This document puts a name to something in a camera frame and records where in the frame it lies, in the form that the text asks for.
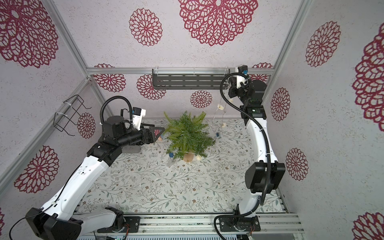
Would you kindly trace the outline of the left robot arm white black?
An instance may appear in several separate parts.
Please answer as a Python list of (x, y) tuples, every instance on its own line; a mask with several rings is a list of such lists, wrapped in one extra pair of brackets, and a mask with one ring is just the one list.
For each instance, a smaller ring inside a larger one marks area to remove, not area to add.
[(102, 120), (102, 137), (65, 185), (41, 208), (27, 212), (25, 219), (34, 234), (43, 240), (76, 240), (99, 229), (122, 230), (124, 213), (116, 208), (78, 216), (74, 212), (97, 178), (122, 154), (124, 146), (152, 144), (163, 132), (165, 128), (154, 125), (135, 128), (132, 120), (122, 116)]

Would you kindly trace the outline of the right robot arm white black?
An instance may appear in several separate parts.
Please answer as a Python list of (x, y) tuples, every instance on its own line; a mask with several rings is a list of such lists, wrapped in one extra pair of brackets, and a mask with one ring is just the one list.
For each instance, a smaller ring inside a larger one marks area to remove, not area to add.
[(236, 209), (237, 215), (250, 218), (265, 203), (266, 195), (278, 188), (286, 168), (285, 164), (278, 162), (268, 135), (267, 115), (263, 106), (266, 83), (231, 77), (229, 84), (230, 99), (237, 97), (243, 103), (239, 109), (256, 157), (245, 173), (248, 192)]

